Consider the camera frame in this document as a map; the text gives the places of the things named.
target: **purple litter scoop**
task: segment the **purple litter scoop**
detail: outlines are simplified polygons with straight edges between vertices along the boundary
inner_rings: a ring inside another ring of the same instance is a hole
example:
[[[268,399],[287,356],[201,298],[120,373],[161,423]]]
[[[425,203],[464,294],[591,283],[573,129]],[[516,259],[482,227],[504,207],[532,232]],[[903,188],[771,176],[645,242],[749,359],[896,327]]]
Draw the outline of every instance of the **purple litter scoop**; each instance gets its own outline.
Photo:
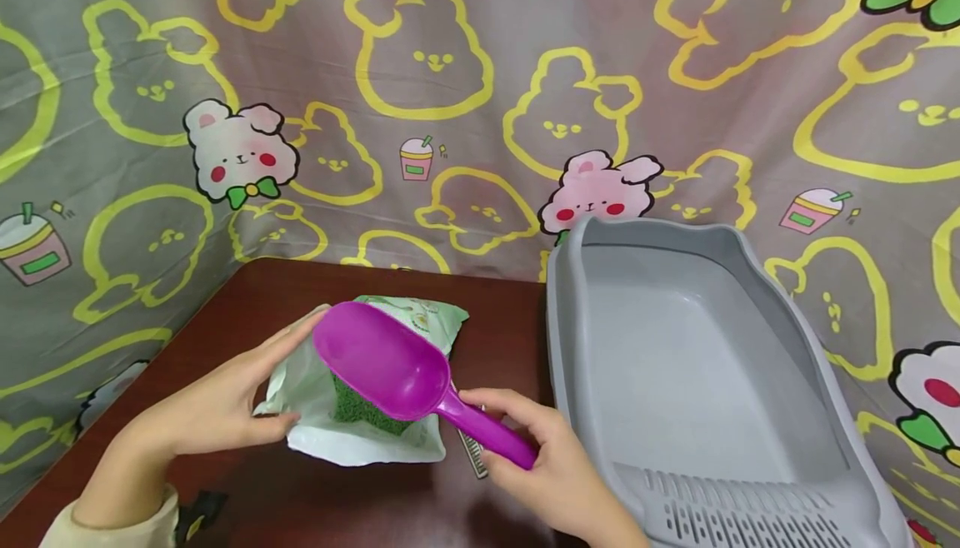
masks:
[[[537,452],[516,432],[461,401],[447,358],[383,311],[341,302],[313,330],[317,354],[342,382],[397,421],[438,413],[463,433],[530,471]]]

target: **left hand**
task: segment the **left hand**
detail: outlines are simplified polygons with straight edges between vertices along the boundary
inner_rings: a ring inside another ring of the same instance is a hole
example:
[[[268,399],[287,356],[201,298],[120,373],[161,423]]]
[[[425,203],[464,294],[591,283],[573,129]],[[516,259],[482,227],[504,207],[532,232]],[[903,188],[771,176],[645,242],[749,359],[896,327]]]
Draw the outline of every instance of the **left hand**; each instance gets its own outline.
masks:
[[[177,394],[154,404],[131,422],[138,443],[170,457],[203,454],[282,440],[298,413],[253,416],[253,397],[274,367],[296,350],[323,319],[322,306],[305,319],[235,356]]]

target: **sleeve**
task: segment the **sleeve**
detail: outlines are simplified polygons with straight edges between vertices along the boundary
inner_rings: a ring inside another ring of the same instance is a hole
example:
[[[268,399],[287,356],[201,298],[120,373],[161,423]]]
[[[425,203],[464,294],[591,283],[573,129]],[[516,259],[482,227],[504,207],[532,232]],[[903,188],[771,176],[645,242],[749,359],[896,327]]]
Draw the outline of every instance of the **sleeve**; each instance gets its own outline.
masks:
[[[173,548],[177,528],[178,498],[173,486],[167,486],[163,505],[157,514],[143,523],[114,530],[96,530],[73,520],[70,503],[54,519],[39,548]]]

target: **fabric backdrop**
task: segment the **fabric backdrop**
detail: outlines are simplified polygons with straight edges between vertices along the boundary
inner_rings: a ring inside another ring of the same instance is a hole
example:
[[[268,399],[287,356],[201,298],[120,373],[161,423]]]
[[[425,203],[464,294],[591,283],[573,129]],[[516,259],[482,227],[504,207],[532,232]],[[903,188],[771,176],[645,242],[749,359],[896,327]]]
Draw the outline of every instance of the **fabric backdrop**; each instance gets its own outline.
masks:
[[[0,0],[0,502],[242,263],[543,281],[592,210],[744,230],[917,541],[960,546],[958,22],[960,0]]]

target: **litter box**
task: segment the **litter box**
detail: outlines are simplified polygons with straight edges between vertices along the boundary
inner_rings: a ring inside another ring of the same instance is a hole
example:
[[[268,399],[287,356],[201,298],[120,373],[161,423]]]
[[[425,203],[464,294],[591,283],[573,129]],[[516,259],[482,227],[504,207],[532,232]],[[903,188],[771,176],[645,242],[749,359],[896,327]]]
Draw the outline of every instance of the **litter box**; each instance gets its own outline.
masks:
[[[912,545],[819,341],[742,233],[590,218],[547,266],[557,408],[654,546]]]

